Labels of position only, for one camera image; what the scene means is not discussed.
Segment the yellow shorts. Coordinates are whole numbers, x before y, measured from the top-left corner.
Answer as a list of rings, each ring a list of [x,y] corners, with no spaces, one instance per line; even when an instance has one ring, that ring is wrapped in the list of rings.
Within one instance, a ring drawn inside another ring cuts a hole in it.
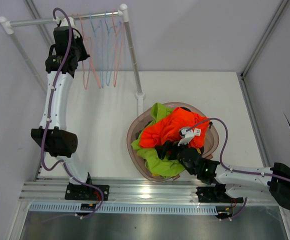
[[[201,150],[204,150],[204,148],[185,146],[185,149],[177,156],[177,160],[168,160],[166,157],[163,160],[158,158],[160,166],[157,174],[174,177],[186,170],[190,175],[197,175],[196,163],[198,159],[202,158]]]

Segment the lime green shorts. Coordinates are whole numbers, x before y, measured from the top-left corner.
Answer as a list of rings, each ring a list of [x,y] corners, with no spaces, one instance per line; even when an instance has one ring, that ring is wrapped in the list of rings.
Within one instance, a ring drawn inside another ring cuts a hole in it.
[[[134,120],[127,133],[126,142],[131,160],[141,175],[150,181],[164,182],[178,177],[185,170],[175,159],[169,160],[167,156],[160,159],[154,147],[141,146],[144,130],[170,115],[173,110],[174,107],[166,103],[154,103]]]

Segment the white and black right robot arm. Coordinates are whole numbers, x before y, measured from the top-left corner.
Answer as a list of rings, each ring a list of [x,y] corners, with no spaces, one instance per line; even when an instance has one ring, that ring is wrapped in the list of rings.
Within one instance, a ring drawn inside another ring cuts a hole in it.
[[[205,187],[197,189],[200,202],[227,203],[230,199],[254,198],[275,201],[290,210],[290,167],[276,162],[272,167],[243,168],[203,157],[197,149],[167,141],[155,146],[158,158],[175,159]]]

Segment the pink hanger of green shorts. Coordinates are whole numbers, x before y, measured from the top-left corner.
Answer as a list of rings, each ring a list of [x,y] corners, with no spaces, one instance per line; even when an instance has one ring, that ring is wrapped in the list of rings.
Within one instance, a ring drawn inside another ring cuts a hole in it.
[[[87,46],[86,47],[86,52],[89,54],[89,58],[87,59],[88,60],[87,77],[85,77],[86,69],[85,69],[84,61],[82,62],[83,87],[84,87],[85,90],[88,89],[89,81],[90,81],[90,74],[93,73],[93,76],[94,76],[94,79],[96,80],[97,86],[98,86],[99,89],[101,89],[102,86],[101,86],[100,77],[97,74],[97,71],[96,71],[96,68],[95,68],[95,64],[94,64],[94,59],[93,59],[93,41],[92,41],[92,37],[85,35],[85,31],[84,31],[84,27],[83,27],[83,18],[82,18],[81,15],[78,15],[78,19],[79,19],[79,22],[80,22],[81,35],[82,35],[82,38],[83,38],[83,43]]]

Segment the blue hanger of olive shorts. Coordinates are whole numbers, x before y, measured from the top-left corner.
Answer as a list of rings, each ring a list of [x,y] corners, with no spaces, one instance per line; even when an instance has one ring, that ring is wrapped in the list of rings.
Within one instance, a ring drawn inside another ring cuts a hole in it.
[[[117,51],[119,44],[119,37],[121,34],[121,21],[116,21],[117,15],[113,10],[109,16],[105,17],[105,40],[106,40],[106,55],[105,55],[105,84],[110,86],[114,76],[117,60]]]

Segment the pink hanger of navy shorts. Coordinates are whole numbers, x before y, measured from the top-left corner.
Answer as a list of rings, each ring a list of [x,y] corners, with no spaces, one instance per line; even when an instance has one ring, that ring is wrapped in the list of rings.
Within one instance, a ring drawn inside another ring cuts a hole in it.
[[[121,21],[116,24],[114,16],[112,16],[112,26],[114,30],[114,70],[113,70],[113,87],[117,85],[118,71],[121,64],[121,55],[123,51],[123,45],[125,43],[124,33],[125,24]]]

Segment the orange shorts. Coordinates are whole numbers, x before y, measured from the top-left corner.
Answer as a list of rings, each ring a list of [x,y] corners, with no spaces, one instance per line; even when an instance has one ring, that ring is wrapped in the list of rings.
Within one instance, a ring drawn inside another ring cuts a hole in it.
[[[203,147],[210,124],[206,116],[179,106],[171,109],[160,103],[153,105],[151,110],[154,121],[140,135],[139,146],[141,148],[154,148],[162,146],[166,141],[179,141],[181,139],[180,129],[193,127],[195,124],[198,124],[195,129],[200,130],[200,134],[195,135],[189,146],[196,149]]]

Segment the pink hanger of orange shorts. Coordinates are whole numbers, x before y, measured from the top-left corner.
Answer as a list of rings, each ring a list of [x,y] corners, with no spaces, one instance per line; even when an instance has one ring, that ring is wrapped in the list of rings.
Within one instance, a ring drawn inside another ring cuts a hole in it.
[[[75,27],[73,29],[74,36],[76,38],[80,38],[83,41],[84,46],[87,47],[86,53],[90,55],[91,49],[92,49],[91,38],[87,36],[85,33],[82,16],[80,14],[77,14],[76,16],[78,17],[78,20],[79,20],[80,30],[77,27]],[[83,73],[83,87],[85,90],[87,90],[89,86],[90,74],[91,74],[90,56],[87,59],[81,61],[81,67],[82,67],[82,73]]]

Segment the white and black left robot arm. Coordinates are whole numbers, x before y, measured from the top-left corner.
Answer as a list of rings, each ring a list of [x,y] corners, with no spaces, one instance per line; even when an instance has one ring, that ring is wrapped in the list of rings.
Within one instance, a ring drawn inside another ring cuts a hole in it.
[[[76,201],[107,201],[108,185],[94,185],[88,170],[76,155],[78,137],[66,125],[68,96],[78,63],[89,58],[81,33],[70,26],[53,31],[55,43],[45,61],[47,94],[38,128],[32,139],[40,146],[40,162],[48,172],[61,165],[69,180],[64,198]]]

